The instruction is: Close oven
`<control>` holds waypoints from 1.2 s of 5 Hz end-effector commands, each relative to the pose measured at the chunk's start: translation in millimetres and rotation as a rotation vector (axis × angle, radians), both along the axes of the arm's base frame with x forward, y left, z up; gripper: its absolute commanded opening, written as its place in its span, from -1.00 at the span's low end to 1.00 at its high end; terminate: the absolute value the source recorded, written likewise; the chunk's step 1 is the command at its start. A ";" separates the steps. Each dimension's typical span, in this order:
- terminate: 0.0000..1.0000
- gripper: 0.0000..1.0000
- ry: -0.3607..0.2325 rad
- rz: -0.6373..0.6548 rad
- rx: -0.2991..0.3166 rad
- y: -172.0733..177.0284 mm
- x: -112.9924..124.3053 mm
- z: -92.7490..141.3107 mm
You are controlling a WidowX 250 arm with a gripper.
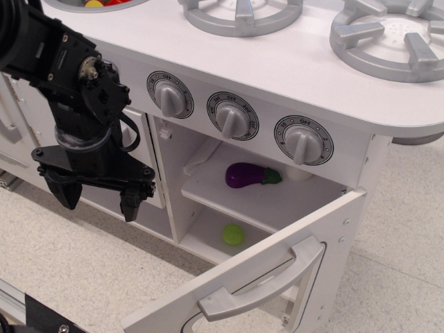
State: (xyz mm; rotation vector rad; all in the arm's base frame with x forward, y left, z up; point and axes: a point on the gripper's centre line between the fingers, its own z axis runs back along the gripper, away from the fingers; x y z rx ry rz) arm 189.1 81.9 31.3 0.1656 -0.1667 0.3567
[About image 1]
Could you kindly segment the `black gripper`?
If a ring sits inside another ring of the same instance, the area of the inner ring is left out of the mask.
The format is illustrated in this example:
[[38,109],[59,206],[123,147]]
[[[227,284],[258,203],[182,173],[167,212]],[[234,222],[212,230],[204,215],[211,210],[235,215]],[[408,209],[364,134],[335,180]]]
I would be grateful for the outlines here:
[[[122,123],[135,133],[128,147],[122,146]],[[57,200],[74,210],[83,185],[117,191],[125,221],[134,221],[141,202],[155,193],[154,170],[130,154],[141,142],[136,123],[117,121],[111,127],[100,127],[93,137],[73,135],[58,126],[54,132],[58,143],[36,148],[31,156],[40,164],[37,171]]]

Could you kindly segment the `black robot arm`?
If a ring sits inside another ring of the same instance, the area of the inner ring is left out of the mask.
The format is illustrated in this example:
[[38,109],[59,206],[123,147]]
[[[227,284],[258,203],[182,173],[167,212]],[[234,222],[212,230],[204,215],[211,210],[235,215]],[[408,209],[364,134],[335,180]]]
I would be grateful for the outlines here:
[[155,171],[125,146],[121,125],[129,89],[93,42],[43,13],[39,1],[1,2],[1,71],[26,80],[47,100],[56,145],[36,148],[32,158],[51,193],[74,209],[89,185],[119,192],[126,221],[155,192]]

